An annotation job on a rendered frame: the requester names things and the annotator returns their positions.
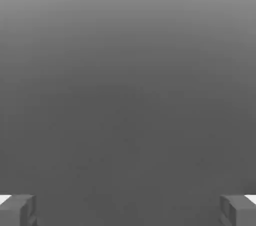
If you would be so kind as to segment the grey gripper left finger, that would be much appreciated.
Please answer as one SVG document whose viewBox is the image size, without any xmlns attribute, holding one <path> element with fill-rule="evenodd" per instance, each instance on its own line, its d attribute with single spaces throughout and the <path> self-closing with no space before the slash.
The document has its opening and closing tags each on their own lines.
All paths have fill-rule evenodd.
<svg viewBox="0 0 256 226">
<path fill-rule="evenodd" d="M 0 194 L 0 226 L 38 226 L 37 197 Z"/>
</svg>

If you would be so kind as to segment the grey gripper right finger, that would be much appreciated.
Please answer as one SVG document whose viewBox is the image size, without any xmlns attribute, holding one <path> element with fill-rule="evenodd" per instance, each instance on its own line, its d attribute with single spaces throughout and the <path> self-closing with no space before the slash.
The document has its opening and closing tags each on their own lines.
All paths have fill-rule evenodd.
<svg viewBox="0 0 256 226">
<path fill-rule="evenodd" d="M 220 226 L 256 226 L 256 194 L 221 195 Z"/>
</svg>

